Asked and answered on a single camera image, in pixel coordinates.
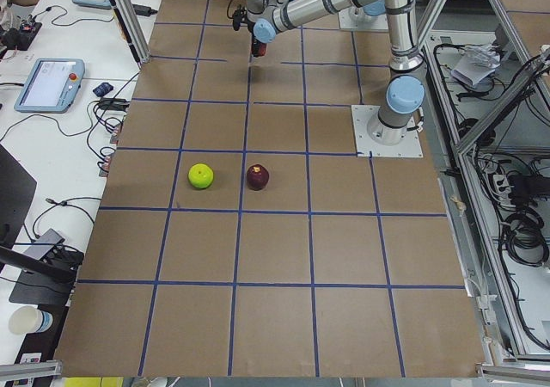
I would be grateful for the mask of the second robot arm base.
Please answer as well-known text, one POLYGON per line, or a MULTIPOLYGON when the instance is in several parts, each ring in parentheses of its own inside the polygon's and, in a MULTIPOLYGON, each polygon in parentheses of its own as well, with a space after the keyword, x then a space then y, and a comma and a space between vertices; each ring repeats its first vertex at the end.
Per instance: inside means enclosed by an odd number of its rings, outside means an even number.
POLYGON ((384 0, 361 8, 352 6, 339 13, 339 26, 344 30, 387 32, 388 21, 384 0))

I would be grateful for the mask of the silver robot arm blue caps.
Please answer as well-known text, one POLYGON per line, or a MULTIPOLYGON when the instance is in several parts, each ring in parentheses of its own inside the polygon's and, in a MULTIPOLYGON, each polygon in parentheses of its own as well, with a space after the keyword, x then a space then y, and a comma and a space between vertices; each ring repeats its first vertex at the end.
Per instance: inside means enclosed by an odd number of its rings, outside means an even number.
MULTIPOLYGON (((277 35, 336 15, 349 8, 365 9, 379 0, 246 0, 233 14, 233 28, 246 25, 252 35, 251 54, 261 57, 277 35)), ((425 88, 413 73, 423 64, 416 29, 415 0, 381 0, 391 44, 392 78, 385 101, 370 118, 367 130, 378 144, 396 145, 407 131, 412 115, 420 108, 425 88)))

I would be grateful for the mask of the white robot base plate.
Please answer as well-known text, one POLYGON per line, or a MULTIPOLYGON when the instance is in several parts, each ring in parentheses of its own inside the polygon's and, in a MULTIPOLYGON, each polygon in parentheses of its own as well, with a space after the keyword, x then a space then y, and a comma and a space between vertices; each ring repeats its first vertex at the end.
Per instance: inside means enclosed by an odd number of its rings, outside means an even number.
POLYGON ((356 155, 358 157, 422 158, 418 127, 414 115, 398 129, 384 126, 378 116, 378 105, 352 105, 356 155))

